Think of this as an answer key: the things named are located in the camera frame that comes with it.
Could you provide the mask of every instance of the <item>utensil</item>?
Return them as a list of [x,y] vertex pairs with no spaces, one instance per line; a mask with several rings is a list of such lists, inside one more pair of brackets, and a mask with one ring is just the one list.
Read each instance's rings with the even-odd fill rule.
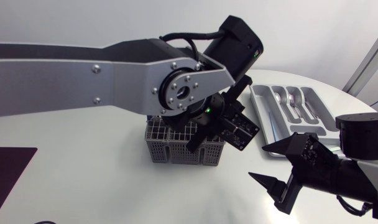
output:
[[295,106],[294,95],[288,94],[288,99],[289,99],[289,102],[290,102],[290,106],[293,108],[294,112],[297,114],[297,116],[299,118],[301,118],[301,112],[298,109],[298,107]]

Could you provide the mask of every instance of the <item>gray plastic basket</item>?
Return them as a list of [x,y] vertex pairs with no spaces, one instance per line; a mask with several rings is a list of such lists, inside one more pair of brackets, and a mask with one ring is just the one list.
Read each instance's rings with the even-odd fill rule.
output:
[[186,149],[186,144],[197,131],[197,124],[189,122],[184,132],[176,132],[165,126],[160,117],[153,116],[147,122],[145,140],[153,162],[174,164],[218,165],[224,141],[221,138],[207,138],[195,153]]

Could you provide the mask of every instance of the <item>black cable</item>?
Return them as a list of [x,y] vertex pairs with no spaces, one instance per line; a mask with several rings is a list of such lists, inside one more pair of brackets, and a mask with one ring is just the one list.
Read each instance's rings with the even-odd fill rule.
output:
[[209,34],[198,34],[198,33],[172,33],[167,34],[163,37],[160,37],[160,39],[164,41],[170,41],[175,39],[191,39],[191,40],[212,40],[217,39],[220,37],[223,37],[225,35],[225,31],[219,30],[214,33]]
[[352,207],[350,204],[348,204],[341,196],[337,195],[337,199],[338,199],[339,203],[343,206],[343,208],[347,212],[349,212],[352,215],[359,216],[359,217],[366,214],[366,212],[368,212],[373,207],[372,204],[364,202],[364,204],[362,206],[362,210],[358,210],[358,209]]
[[190,47],[193,51],[194,59],[198,62],[199,61],[199,52],[197,51],[197,47],[196,47],[195,43],[191,39],[185,39],[185,41],[187,41],[190,44]]
[[37,222],[37,223],[34,223],[34,224],[56,224],[56,223],[51,222],[51,221],[41,221],[41,222]]

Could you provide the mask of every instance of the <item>silver aluminum arm segment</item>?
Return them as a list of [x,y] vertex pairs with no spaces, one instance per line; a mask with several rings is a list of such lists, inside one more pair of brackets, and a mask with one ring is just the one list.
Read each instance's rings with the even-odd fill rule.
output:
[[100,105],[174,116],[235,83],[223,65],[202,57],[213,69],[189,57],[147,63],[0,59],[0,116]]

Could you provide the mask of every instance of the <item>metal frame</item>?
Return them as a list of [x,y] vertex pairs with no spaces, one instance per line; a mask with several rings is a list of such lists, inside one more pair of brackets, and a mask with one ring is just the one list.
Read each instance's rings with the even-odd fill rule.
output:
[[[197,71],[198,62],[187,57],[150,63],[0,59],[0,116],[102,105],[145,115],[174,116],[234,84],[223,65],[204,58],[214,65],[212,69]],[[190,86],[192,91],[185,99],[174,98],[181,107],[164,108],[160,87],[170,73],[181,68],[194,72],[173,81],[180,87]],[[177,92],[169,90],[168,96],[177,97]]]
[[343,91],[352,96],[357,96],[371,77],[378,70],[378,38],[371,47],[369,53],[356,69],[355,73],[344,86]]

